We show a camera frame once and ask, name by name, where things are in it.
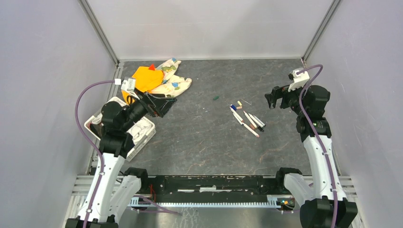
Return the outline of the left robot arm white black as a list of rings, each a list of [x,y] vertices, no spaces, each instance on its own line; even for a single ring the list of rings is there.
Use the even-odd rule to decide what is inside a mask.
[[[131,104],[114,97],[101,108],[100,144],[95,147],[98,153],[96,172],[78,215],[67,219],[67,228],[116,228],[130,199],[149,189],[147,171],[130,168],[114,190],[119,172],[135,148],[129,129],[147,114],[164,117],[177,99],[141,92],[138,95],[139,98],[132,98]]]

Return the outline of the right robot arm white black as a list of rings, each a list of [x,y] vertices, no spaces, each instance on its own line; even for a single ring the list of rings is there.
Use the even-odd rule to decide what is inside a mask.
[[[290,192],[299,205],[299,217],[304,228],[348,228],[358,214],[355,202],[347,199],[339,180],[332,151],[332,133],[324,117],[330,92],[319,85],[289,90],[276,86],[265,94],[268,105],[290,108],[297,114],[296,129],[307,151],[313,184],[305,182],[294,168],[281,168],[274,181],[277,192]]]

